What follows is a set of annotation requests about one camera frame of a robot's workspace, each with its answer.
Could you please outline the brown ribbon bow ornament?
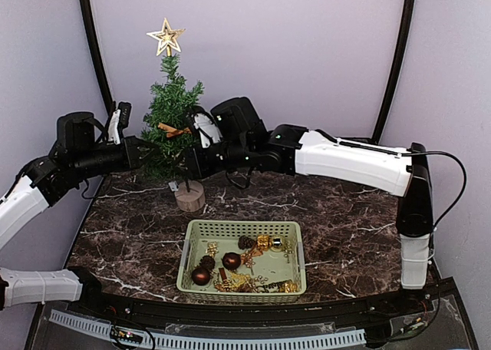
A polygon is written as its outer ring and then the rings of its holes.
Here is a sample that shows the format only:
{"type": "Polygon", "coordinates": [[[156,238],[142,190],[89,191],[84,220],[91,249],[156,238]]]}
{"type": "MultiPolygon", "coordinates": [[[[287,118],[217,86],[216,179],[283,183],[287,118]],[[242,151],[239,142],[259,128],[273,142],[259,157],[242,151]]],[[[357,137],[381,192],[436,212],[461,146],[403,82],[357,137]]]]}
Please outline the brown ribbon bow ornament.
{"type": "Polygon", "coordinates": [[[184,129],[177,129],[175,127],[172,127],[168,124],[164,124],[164,123],[159,123],[158,124],[158,128],[160,130],[163,130],[164,133],[166,134],[166,138],[173,138],[173,137],[178,137],[180,135],[183,135],[183,134],[191,134],[192,131],[186,127],[184,129]]]}

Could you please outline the small green christmas tree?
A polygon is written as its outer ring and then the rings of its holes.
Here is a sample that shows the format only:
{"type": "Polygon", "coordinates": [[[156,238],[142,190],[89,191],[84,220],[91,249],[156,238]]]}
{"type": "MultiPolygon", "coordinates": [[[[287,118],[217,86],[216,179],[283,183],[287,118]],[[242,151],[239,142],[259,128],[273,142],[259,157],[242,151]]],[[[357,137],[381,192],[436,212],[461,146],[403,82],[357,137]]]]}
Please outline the small green christmas tree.
{"type": "Polygon", "coordinates": [[[203,185],[192,181],[184,166],[184,151],[200,144],[200,138],[193,132],[178,137],[166,138],[159,123],[168,124],[177,129],[188,127],[192,131],[191,110],[199,106],[199,97],[204,86],[198,81],[188,88],[185,77],[179,72],[180,56],[174,54],[163,57],[160,70],[165,81],[156,82],[150,92],[153,98],[149,111],[144,115],[142,138],[157,146],[156,153],[145,166],[146,175],[164,181],[177,182],[174,197],[177,206],[185,212],[200,210],[206,200],[203,185]]]}

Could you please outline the gold star ornament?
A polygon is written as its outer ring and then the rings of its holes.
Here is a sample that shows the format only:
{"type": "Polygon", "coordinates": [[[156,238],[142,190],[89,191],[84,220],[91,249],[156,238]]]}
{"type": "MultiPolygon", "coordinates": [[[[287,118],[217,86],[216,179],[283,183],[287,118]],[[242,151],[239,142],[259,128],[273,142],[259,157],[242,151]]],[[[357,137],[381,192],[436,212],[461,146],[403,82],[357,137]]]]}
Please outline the gold star ornament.
{"type": "Polygon", "coordinates": [[[178,38],[185,32],[183,29],[172,29],[170,23],[165,18],[163,20],[163,26],[159,31],[147,32],[147,36],[157,40],[157,52],[156,56],[165,53],[167,57],[173,54],[173,51],[178,53],[182,52],[178,38]]]}

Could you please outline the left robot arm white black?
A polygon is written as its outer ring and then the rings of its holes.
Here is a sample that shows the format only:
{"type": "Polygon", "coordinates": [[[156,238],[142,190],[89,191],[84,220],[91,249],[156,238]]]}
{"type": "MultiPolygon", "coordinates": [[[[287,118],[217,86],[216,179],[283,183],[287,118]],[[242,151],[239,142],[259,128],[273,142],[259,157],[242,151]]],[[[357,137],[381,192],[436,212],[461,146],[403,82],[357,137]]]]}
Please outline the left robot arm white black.
{"type": "MultiPolygon", "coordinates": [[[[25,164],[1,198],[3,246],[81,183],[142,167],[154,147],[135,136],[124,136],[130,111],[129,103],[119,103],[106,124],[86,111],[58,118],[57,139],[49,154],[25,164]]],[[[78,301],[90,315],[101,316],[108,310],[108,300],[100,290],[99,281],[81,267],[43,272],[1,269],[3,309],[24,303],[78,301]]]]}

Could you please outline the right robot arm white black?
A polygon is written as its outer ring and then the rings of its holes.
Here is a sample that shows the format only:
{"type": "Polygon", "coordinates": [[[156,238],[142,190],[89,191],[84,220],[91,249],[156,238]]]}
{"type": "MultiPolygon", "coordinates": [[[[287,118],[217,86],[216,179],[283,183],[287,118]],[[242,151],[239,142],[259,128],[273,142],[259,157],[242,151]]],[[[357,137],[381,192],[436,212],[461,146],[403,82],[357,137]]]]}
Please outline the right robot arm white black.
{"type": "Polygon", "coordinates": [[[396,228],[401,242],[402,290],[391,307],[400,315],[421,301],[439,220],[427,158],[421,144],[408,148],[381,147],[332,137],[323,130],[283,124],[273,131],[226,131],[184,153],[186,175],[204,179],[220,171],[247,168],[288,175],[330,177],[383,190],[398,197],[396,228]]]}

